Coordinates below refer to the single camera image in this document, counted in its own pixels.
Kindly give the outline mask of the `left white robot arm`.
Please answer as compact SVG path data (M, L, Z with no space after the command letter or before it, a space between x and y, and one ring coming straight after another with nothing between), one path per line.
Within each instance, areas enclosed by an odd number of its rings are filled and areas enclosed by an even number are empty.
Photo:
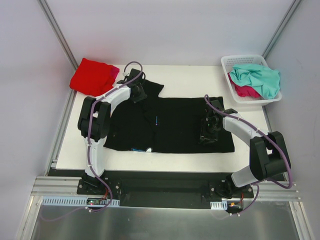
M102 163L105 158L103 148L110 131L112 112L124 101L132 100L137 103L146 99L144 82L144 72L133 68L111 90L96 98L88 96L82 103L77 123L84 139L87 158L82 179L96 195L102 194L106 188L105 181L100 177L105 172Z

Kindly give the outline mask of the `red t-shirt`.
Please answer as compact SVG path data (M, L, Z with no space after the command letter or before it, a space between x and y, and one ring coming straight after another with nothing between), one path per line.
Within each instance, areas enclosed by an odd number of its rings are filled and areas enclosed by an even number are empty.
M84 95L98 97L113 88L116 79L110 78L110 70L114 65L83 58L69 87Z

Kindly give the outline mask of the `white plastic basket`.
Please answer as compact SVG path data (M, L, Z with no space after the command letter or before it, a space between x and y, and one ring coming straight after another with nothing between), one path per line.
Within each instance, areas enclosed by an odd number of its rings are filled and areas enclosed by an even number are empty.
M229 55L220 61L231 95L238 104L265 106L282 99L281 74L269 68L261 55Z

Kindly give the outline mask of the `pink t-shirt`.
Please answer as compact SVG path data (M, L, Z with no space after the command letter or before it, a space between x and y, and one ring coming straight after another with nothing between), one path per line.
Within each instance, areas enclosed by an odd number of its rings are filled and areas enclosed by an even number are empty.
M116 66L112 66L110 69L110 78L115 80L120 72L120 69Z

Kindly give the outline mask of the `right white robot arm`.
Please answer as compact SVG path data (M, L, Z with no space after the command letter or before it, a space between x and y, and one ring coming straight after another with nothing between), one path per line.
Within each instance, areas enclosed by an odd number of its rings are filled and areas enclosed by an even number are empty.
M213 144L221 131L234 134L249 147L248 166L231 173L225 180L225 192L237 197L243 187L270 181L290 189L293 186L291 163L283 135L267 132L254 126L232 108L224 109L218 100L210 100L206 94L206 116L202 120L200 143Z

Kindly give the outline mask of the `black daisy t-shirt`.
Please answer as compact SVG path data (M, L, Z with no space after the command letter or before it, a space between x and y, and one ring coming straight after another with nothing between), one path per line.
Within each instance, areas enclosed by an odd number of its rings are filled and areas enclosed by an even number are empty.
M146 80L146 99L126 100L111 115L105 148L116 151L147 151L166 154L233 153L232 134L218 133L217 141L201 143L207 103L203 97L159 97L164 86Z

